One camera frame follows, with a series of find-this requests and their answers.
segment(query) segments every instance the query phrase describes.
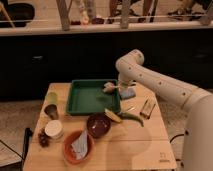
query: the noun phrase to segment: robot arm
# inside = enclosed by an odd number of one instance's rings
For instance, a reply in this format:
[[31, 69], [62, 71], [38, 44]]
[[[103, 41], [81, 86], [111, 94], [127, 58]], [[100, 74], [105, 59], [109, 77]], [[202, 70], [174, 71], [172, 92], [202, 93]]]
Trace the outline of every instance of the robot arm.
[[198, 100], [211, 95], [210, 92], [195, 85], [142, 67], [143, 62], [144, 55], [139, 50], [133, 50], [118, 59], [116, 68], [120, 73], [119, 82], [128, 85], [132, 80], [135, 80], [186, 112], [188, 112]]
[[144, 56], [133, 50], [116, 62], [120, 85], [135, 80], [187, 111], [181, 171], [213, 170], [213, 94], [197, 86], [142, 67]]

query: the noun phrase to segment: red bowl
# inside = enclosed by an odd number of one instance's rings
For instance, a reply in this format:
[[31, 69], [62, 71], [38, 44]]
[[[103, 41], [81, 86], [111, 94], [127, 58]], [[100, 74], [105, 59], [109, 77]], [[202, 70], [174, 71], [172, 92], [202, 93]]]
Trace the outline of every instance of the red bowl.
[[91, 156], [91, 152], [92, 152], [92, 149], [94, 146], [94, 141], [93, 141], [93, 138], [91, 137], [91, 135], [89, 135], [89, 134], [87, 135], [88, 152], [84, 158], [77, 160], [76, 154], [75, 154], [74, 150], [72, 149], [71, 144], [81, 135], [82, 132], [83, 132], [82, 130], [72, 132], [64, 140], [63, 155], [64, 155], [65, 159], [68, 161], [68, 163], [70, 163], [70, 164], [81, 163], [81, 162], [87, 160], [88, 158], [90, 158], [90, 156]]

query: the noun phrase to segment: black cabinet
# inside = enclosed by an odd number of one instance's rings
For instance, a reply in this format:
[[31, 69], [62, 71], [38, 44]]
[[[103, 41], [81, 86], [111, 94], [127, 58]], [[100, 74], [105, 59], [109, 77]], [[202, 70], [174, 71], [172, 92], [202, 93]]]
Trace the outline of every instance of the black cabinet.
[[213, 87], [213, 29], [1, 37], [0, 99], [43, 98], [49, 83], [117, 78], [116, 60], [133, 49], [144, 66]]

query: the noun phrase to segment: wooden table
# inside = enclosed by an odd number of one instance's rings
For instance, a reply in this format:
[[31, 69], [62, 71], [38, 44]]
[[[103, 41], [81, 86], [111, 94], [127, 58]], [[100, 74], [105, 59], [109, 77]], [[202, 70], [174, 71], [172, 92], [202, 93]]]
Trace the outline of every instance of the wooden table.
[[[68, 165], [63, 158], [63, 140], [72, 131], [84, 129], [88, 116], [70, 116], [66, 114], [66, 102], [71, 84], [53, 83], [48, 92], [58, 95], [58, 111], [63, 124], [64, 134], [58, 140], [51, 140], [49, 147], [42, 148], [38, 143], [38, 132], [50, 121], [43, 108], [29, 147], [24, 164], [24, 171], [96, 171], [96, 170], [158, 170], [174, 169], [176, 162], [168, 135], [162, 120], [158, 104], [153, 109], [151, 118], [144, 120], [144, 127], [138, 122], [123, 120], [112, 123], [110, 131], [102, 138], [95, 139], [92, 157], [79, 165]], [[121, 101], [121, 108], [135, 108], [131, 113], [139, 115], [144, 102], [155, 94], [142, 85], [133, 87], [136, 97]]]

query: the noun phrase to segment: green tray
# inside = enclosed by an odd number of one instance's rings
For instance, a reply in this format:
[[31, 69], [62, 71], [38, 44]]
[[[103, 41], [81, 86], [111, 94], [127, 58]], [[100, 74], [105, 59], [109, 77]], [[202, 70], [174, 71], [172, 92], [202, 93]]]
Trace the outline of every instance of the green tray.
[[118, 89], [112, 94], [103, 92], [106, 82], [113, 82], [114, 79], [97, 80], [73, 80], [70, 87], [66, 112], [70, 115], [86, 116], [93, 113], [104, 112], [105, 108], [114, 111], [120, 111], [120, 96]]

